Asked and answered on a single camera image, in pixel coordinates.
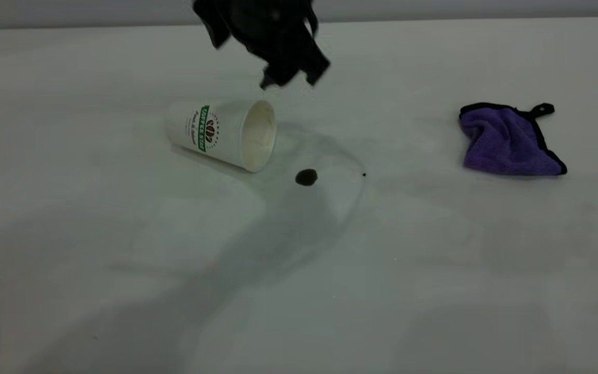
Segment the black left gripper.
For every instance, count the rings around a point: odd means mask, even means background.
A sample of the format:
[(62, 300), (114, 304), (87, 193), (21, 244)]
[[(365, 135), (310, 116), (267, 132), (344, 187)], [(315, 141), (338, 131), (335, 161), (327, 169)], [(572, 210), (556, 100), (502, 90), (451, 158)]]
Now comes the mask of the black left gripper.
[(262, 90), (284, 87), (299, 70), (314, 87), (331, 63), (314, 38), (318, 29), (312, 1), (193, 1), (211, 44), (221, 49), (235, 38), (267, 62)]

